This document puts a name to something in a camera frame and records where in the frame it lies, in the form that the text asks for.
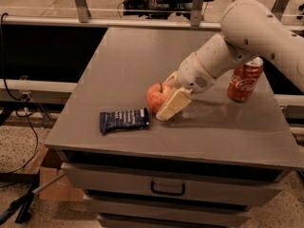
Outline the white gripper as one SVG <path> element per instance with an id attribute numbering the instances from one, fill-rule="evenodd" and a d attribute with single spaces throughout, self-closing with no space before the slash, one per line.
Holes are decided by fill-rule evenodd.
<path id="1" fill-rule="evenodd" d="M 174 71 L 164 81 L 166 85 L 173 89 L 156 113 L 156 118 L 159 121 L 168 121 L 191 103 L 191 92 L 203 93 L 212 87 L 216 81 L 208 73 L 197 53 L 191 53 L 181 62 L 178 71 Z"/>

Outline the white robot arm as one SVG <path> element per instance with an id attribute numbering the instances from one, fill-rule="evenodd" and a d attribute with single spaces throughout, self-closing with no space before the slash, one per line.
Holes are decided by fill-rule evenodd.
<path id="1" fill-rule="evenodd" d="M 304 38 L 256 0 L 237 0 L 221 16 L 221 32 L 184 59 L 165 81 L 173 87 L 156 117 L 167 121 L 212 87 L 226 71 L 261 56 L 304 91 Z"/>

